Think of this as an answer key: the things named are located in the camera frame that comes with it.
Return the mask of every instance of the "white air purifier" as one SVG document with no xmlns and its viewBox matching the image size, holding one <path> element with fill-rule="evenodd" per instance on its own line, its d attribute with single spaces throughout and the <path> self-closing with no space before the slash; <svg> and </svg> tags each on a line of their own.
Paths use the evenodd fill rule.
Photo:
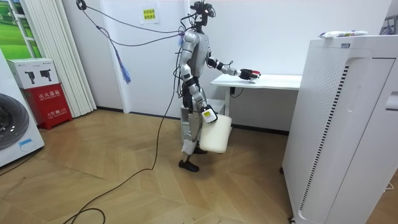
<svg viewBox="0 0 398 224">
<path fill-rule="evenodd" d="M 283 171 L 296 224 L 365 224 L 398 168 L 398 36 L 312 40 Z"/>
</svg>

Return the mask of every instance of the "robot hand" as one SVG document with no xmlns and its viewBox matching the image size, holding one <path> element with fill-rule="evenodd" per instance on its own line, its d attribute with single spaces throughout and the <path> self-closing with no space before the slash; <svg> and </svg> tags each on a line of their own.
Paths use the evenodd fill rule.
<svg viewBox="0 0 398 224">
<path fill-rule="evenodd" d="M 211 123 L 218 119 L 216 112 L 214 112 L 213 108 L 210 105 L 202 107 L 200 112 L 206 123 Z"/>
<path fill-rule="evenodd" d="M 239 78 L 249 80 L 253 83 L 256 83 L 261 76 L 260 72 L 250 69 L 240 69 L 240 72 Z"/>
</svg>

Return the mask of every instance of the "wooden floor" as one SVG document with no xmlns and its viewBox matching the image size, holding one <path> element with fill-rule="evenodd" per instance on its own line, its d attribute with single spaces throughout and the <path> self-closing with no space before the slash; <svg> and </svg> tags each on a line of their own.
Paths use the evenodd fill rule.
<svg viewBox="0 0 398 224">
<path fill-rule="evenodd" d="M 63 223 L 95 196 L 150 168 L 159 122 L 98 110 L 40 130 L 44 149 L 0 177 L 0 223 Z M 286 224 L 292 212 L 279 174 L 286 142 L 287 136 L 233 129 L 227 152 L 194 155 L 201 170 L 190 173 L 177 166 L 180 123 L 167 119 L 154 171 L 140 173 L 90 206 L 106 213 L 106 223 Z M 397 207 L 396 191 L 385 193 L 368 223 L 397 223 Z M 75 223 L 102 223 L 102 217 L 87 212 Z"/>
</svg>

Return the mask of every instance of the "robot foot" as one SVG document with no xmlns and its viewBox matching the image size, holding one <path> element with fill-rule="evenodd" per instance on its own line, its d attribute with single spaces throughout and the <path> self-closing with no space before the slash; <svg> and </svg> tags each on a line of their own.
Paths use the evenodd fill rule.
<svg viewBox="0 0 398 224">
<path fill-rule="evenodd" d="M 206 154 L 207 151 L 204 151 L 204 150 L 201 149 L 199 146 L 197 146 L 197 147 L 195 148 L 195 150 L 193 150 L 193 153 L 194 153 L 194 154 Z"/>
<path fill-rule="evenodd" d="M 184 169 L 186 169 L 188 171 L 191 171 L 191 172 L 198 172 L 199 171 L 199 167 L 194 165 L 194 164 L 192 164 L 189 160 L 187 160 L 185 162 L 181 160 L 178 163 L 178 166 L 181 167 L 181 168 L 184 168 Z"/>
</svg>

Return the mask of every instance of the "purifier vent grille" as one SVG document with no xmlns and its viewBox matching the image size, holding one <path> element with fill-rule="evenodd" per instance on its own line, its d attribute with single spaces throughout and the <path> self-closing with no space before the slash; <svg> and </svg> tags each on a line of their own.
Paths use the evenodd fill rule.
<svg viewBox="0 0 398 224">
<path fill-rule="evenodd" d="M 321 141 L 320 141 L 320 144 L 319 144 L 319 147 L 318 147 L 317 155 L 315 156 L 315 161 L 314 161 L 314 163 L 312 165 L 312 168 L 311 168 L 310 178 L 308 178 L 307 186 L 305 187 L 303 199 L 302 199 L 301 204 L 300 204 L 300 210 L 303 210 L 305 200 L 307 199 L 307 195 L 308 195 L 308 191 L 309 191 L 310 186 L 311 186 L 313 175 L 315 173 L 315 169 L 317 168 L 318 161 L 319 161 L 319 158 L 321 156 L 323 145 L 325 143 L 325 139 L 326 139 L 326 136 L 327 136 L 328 131 L 329 131 L 331 120 L 333 119 L 333 115 L 334 115 L 335 110 L 336 110 L 336 106 L 337 106 L 338 99 L 340 97 L 341 90 L 342 90 L 344 82 L 346 80 L 348 69 L 349 69 L 349 66 L 346 65 L 345 68 L 344 68 L 344 71 L 343 71 L 343 75 L 340 78 L 340 83 L 338 84 L 338 88 L 337 88 L 337 92 L 336 92 L 336 95 L 335 95 L 335 99 L 333 101 L 333 105 L 331 107 L 331 110 L 330 110 L 330 113 L 329 113 L 329 116 L 328 116 L 328 120 L 326 122 L 325 129 L 323 130 L 323 133 L 322 133 L 322 136 L 321 136 Z"/>
</svg>

